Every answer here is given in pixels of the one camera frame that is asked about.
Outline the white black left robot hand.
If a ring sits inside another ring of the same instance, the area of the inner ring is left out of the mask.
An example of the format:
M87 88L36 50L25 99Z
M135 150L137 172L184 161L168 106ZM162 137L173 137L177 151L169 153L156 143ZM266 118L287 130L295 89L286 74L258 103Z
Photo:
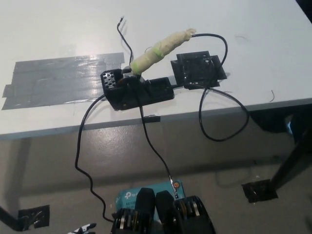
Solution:
M96 226L96 223L89 223L84 226L79 227L78 229L68 233L68 234L95 234L92 229Z

